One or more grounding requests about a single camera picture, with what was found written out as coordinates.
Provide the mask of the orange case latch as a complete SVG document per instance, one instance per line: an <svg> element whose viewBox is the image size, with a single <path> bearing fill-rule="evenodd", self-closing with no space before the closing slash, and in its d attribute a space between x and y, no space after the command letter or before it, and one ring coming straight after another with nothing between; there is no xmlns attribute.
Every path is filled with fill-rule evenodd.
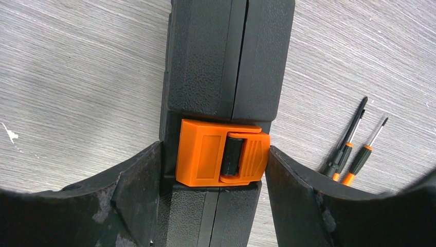
<svg viewBox="0 0 436 247"><path fill-rule="evenodd" d="M183 119L175 178L189 187L248 185L262 178L269 149L261 127Z"/></svg>

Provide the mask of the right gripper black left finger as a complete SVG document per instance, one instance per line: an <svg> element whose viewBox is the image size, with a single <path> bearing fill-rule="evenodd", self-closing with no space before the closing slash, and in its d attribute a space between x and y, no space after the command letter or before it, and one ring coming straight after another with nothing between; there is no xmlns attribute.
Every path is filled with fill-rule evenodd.
<svg viewBox="0 0 436 247"><path fill-rule="evenodd" d="M1 190L1 246L151 246L161 143L59 191Z"/></svg>

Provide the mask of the black plastic tool case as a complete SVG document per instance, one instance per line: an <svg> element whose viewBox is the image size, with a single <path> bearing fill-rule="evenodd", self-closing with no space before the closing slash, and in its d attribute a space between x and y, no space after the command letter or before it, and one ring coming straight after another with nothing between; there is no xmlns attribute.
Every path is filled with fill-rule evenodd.
<svg viewBox="0 0 436 247"><path fill-rule="evenodd" d="M262 188L175 179L181 121L270 131L280 101L294 1L172 1L159 138L155 246L246 246Z"/></svg>

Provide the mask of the long black orange screwdriver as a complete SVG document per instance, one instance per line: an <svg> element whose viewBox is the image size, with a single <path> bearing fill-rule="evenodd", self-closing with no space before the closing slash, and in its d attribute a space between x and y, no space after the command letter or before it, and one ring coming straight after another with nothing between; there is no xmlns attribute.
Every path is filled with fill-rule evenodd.
<svg viewBox="0 0 436 247"><path fill-rule="evenodd" d="M368 101L368 97L365 96L362 99L362 101L360 102L357 110L355 111L355 114L351 119L349 127L348 127L342 141L340 142L340 144L338 145L336 150L333 152L331 157L328 159L326 167L322 172L322 174L325 175L326 177L333 178L335 172L337 171L337 169L339 167L340 160L341 160L343 153L344 153L344 147L346 146L346 143L348 142L348 140L349 140L360 116L361 116L361 112L365 108L367 101Z"/></svg>

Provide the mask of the small black orange screwdriver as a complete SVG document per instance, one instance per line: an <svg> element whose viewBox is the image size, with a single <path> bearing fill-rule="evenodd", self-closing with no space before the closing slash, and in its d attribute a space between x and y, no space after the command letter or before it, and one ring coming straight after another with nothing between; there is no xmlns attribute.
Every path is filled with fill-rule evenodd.
<svg viewBox="0 0 436 247"><path fill-rule="evenodd" d="M381 133L382 129L384 128L385 124L388 121L388 117L384 119L382 124L378 127L377 131L375 131L374 135L372 136L370 142L367 145L364 145L358 154L355 156L355 159L353 159L348 174L345 176L345 178L342 181L342 184L345 186L351 186L352 182L354 181L356 175L360 172L368 158L370 157L372 151L373 151L373 144L376 141L377 137Z"/></svg>
<svg viewBox="0 0 436 247"><path fill-rule="evenodd" d="M343 171L343 169L344 169L344 167L345 167L345 165L346 165L346 163L347 163L347 161L349 159L349 156L350 156L351 151L353 149L352 140L353 140L353 138L355 136L355 133L356 133L359 125L360 125L360 122L361 122L361 119L363 118L364 113L365 113L365 110L362 110L362 113L361 113L360 117L358 118L358 121L357 121L355 127L353 128L351 137L349 138L348 142L346 142L346 144L344 146L343 156L341 157L341 159L339 161L339 167L337 168L336 172L333 175L333 180L336 181L336 182L339 181L340 174Z"/></svg>

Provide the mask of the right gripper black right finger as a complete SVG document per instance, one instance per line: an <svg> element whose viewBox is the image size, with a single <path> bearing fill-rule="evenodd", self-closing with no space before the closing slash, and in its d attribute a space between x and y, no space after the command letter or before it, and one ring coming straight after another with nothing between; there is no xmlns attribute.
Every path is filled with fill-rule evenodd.
<svg viewBox="0 0 436 247"><path fill-rule="evenodd" d="M271 147L266 180L279 246L435 246L434 172L397 194L372 194Z"/></svg>

